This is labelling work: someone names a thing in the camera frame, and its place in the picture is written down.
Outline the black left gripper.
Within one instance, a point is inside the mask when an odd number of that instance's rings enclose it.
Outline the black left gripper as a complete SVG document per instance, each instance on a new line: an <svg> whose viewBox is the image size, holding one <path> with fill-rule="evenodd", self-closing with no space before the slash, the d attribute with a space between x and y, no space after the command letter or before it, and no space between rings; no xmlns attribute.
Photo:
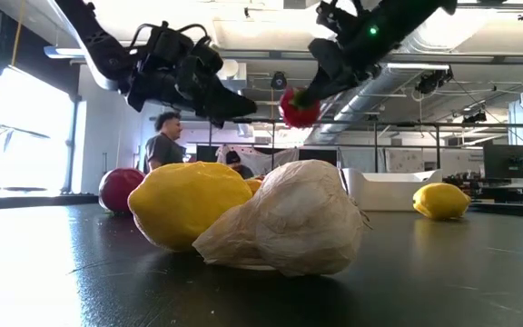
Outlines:
<svg viewBox="0 0 523 327"><path fill-rule="evenodd" d="M137 54L134 59L127 103L138 112L147 101L167 104L194 111L215 128L225 125L225 119L218 116L257 112L254 101L223 86L216 75L222 68L218 54L189 54L173 64L148 54Z"/></svg>

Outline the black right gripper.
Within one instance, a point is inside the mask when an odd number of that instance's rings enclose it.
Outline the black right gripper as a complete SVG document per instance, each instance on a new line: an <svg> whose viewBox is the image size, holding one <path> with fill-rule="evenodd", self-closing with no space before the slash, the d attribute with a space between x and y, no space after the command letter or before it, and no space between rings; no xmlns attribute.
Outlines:
<svg viewBox="0 0 523 327"><path fill-rule="evenodd" d="M354 68L345 61L338 44L329 39L313 39L309 44L309 51L318 63L318 70L311 83L295 93L295 105L314 105L380 75L378 64Z"/></svg>

